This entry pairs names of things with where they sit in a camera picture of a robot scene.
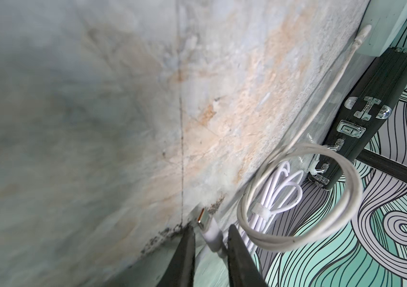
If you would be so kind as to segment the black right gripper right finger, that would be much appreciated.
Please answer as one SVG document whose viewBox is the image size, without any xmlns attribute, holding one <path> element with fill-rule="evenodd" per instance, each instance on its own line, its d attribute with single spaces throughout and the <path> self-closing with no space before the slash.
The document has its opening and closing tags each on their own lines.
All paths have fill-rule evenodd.
<svg viewBox="0 0 407 287">
<path fill-rule="evenodd" d="M 228 268 L 231 287 L 268 287 L 234 224 L 228 233 Z"/>
</svg>

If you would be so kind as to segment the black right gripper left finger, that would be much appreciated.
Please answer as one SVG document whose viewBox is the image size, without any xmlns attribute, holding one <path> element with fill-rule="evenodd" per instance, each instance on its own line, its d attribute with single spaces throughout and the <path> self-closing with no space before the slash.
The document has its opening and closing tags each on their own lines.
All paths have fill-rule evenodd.
<svg viewBox="0 0 407 287">
<path fill-rule="evenodd" d="M 157 287 L 192 287 L 195 277 L 196 238 L 193 227 L 184 230 L 179 245 Z"/>
</svg>

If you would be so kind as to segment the blue USB wall charger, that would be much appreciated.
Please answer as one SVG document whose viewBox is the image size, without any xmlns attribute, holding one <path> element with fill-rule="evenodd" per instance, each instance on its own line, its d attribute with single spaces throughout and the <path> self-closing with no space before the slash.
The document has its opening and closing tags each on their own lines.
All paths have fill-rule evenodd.
<svg viewBox="0 0 407 287">
<path fill-rule="evenodd" d="M 360 55 L 379 57 L 389 47 L 407 20 L 407 0 L 371 0 L 357 36 L 364 37 L 356 49 Z"/>
</svg>

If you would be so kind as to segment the black carbon-pattern briefcase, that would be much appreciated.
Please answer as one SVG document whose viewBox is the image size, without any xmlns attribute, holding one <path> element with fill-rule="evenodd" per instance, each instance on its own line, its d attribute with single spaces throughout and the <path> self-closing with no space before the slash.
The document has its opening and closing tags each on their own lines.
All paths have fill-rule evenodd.
<svg viewBox="0 0 407 287">
<path fill-rule="evenodd" d="M 376 57 L 346 96 L 323 145 L 354 161 L 390 117 L 407 85 L 407 49 Z"/>
</svg>

